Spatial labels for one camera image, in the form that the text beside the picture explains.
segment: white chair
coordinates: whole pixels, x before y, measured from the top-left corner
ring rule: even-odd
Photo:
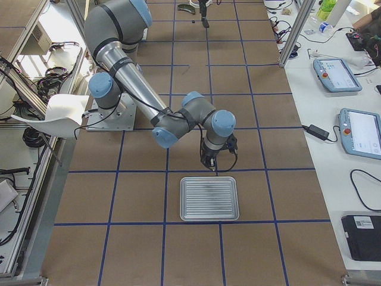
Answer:
[[[74,137],[79,133],[82,114],[85,112],[88,95],[56,94],[48,102],[45,120],[28,120],[16,115],[12,118],[25,122],[37,131],[60,138]]]

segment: white label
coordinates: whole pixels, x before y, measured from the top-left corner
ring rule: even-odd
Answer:
[[[374,229],[370,216],[354,216],[357,228]]]

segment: white cylinder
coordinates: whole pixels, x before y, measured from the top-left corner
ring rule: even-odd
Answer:
[[[351,3],[351,0],[337,0],[335,6],[327,18],[327,22],[335,27],[340,18],[343,16],[349,3]]]

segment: silver tray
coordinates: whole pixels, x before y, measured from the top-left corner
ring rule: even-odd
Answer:
[[[237,220],[233,177],[184,177],[180,182],[180,217],[187,222]]]

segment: vent grille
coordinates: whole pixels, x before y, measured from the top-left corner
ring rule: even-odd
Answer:
[[[40,29],[40,27],[38,25],[36,25],[35,28],[33,29],[32,35],[33,35],[33,37],[35,37],[35,39],[37,41],[39,41],[41,39],[41,37],[42,37],[42,31],[41,31],[41,29]]]

